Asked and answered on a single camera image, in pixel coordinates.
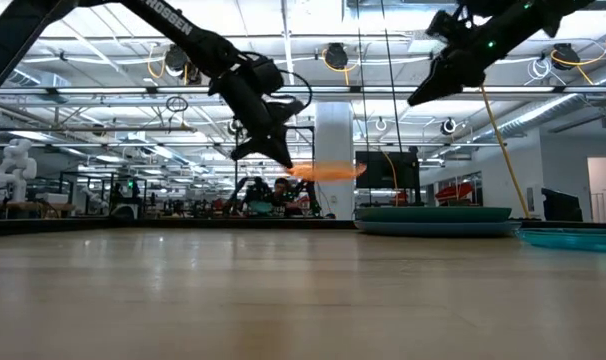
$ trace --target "hanging wire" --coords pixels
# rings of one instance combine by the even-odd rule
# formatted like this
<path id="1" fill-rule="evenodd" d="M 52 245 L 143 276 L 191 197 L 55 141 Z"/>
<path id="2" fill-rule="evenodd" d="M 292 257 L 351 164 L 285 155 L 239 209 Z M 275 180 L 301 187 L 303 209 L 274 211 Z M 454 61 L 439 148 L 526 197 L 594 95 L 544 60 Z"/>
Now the hanging wire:
<path id="1" fill-rule="evenodd" d="M 403 158 L 403 144 L 401 143 L 401 129 L 399 127 L 399 111 L 396 106 L 396 89 L 394 87 L 394 71 L 392 70 L 392 52 L 390 51 L 390 37 L 387 31 L 387 24 L 385 21 L 385 6 L 383 5 L 383 0 L 381 0 L 381 14 L 383 15 L 383 30 L 385 31 L 385 46 L 387 48 L 387 60 L 389 63 L 390 69 L 390 82 L 392 85 L 392 101 L 394 103 L 394 119 L 396 121 L 396 137 L 399 140 L 399 156 Z"/>
<path id="2" fill-rule="evenodd" d="M 361 56 L 363 56 L 363 41 L 361 39 L 361 9 L 359 7 L 359 2 L 356 2 L 356 18 L 358 19 L 358 37 L 359 37 L 359 58 Z M 365 149 L 366 149 L 366 155 L 365 155 L 365 161 L 367 161 L 368 165 L 370 164 L 370 134 L 369 134 L 369 130 L 367 128 L 367 120 L 368 120 L 368 116 L 367 116 L 367 105 L 366 105 L 366 97 L 365 97 L 365 75 L 363 74 L 364 69 L 361 68 L 360 71 L 360 75 L 361 75 L 361 95 L 363 95 L 363 116 L 365 116 Z M 365 171 L 365 175 L 367 176 L 367 187 L 368 187 L 368 193 L 369 193 L 369 198 L 370 198 L 370 206 L 372 206 L 372 181 L 371 181 L 371 172 L 370 171 Z"/>

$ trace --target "robotic arm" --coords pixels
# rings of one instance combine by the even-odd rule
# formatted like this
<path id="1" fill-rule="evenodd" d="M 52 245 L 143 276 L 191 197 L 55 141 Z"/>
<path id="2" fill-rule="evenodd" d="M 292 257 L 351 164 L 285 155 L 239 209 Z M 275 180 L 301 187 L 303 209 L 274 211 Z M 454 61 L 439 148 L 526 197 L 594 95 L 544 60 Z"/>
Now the robotic arm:
<path id="1" fill-rule="evenodd" d="M 258 152 L 292 167 L 284 124 L 307 105 L 295 99 L 287 104 L 262 99 L 284 85 L 283 71 L 273 60 L 241 52 L 220 35 L 197 27 L 164 0 L 13 0 L 0 16 L 0 86 L 49 24 L 75 7 L 107 3 L 120 3 L 147 21 L 211 79 L 209 95 L 220 94 L 248 131 L 248 140 L 232 152 L 233 160 Z"/>
<path id="2" fill-rule="evenodd" d="M 460 93 L 464 86 L 481 86 L 488 66 L 541 29 L 550 37 L 556 36 L 564 16 L 594 1 L 457 0 L 459 7 L 454 14 L 437 12 L 426 31 L 441 38 L 447 47 L 432 60 L 427 79 L 408 103 L 415 106 Z M 474 15 L 491 19 L 476 26 Z"/>

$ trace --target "person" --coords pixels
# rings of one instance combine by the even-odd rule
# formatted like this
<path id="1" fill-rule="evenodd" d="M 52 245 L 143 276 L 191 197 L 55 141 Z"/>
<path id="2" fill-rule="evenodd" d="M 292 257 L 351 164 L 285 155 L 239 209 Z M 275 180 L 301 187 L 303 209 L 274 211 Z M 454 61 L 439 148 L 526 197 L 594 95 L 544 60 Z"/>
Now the person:
<path id="1" fill-rule="evenodd" d="M 123 200 L 122 186 L 120 183 L 114 184 L 110 193 L 110 213 L 116 209 L 116 206 Z"/>

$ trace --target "white column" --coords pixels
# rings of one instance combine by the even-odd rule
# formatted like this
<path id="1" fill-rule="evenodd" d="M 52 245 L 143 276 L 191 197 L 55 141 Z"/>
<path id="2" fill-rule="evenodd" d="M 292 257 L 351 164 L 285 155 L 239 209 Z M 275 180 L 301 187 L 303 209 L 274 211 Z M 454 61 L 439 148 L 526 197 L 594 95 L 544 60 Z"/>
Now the white column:
<path id="1" fill-rule="evenodd" d="M 350 104 L 317 103 L 315 126 L 316 161 L 352 164 L 354 149 Z M 337 220 L 352 220 L 354 181 L 320 182 L 317 190 L 318 201 L 325 213 L 329 211 L 329 202 Z"/>

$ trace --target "humanoid robot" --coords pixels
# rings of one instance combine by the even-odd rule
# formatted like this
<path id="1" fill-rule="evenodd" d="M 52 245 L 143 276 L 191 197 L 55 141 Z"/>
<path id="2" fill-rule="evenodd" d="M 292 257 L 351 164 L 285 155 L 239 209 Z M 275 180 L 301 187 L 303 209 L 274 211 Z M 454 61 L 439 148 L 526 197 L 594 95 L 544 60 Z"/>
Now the humanoid robot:
<path id="1" fill-rule="evenodd" d="M 10 146 L 3 149 L 3 162 L 0 165 L 0 202 L 8 196 L 8 184 L 12 185 L 11 202 L 25 202 L 27 181 L 36 177 L 36 160 L 28 156 L 32 142 L 26 139 L 13 139 Z"/>

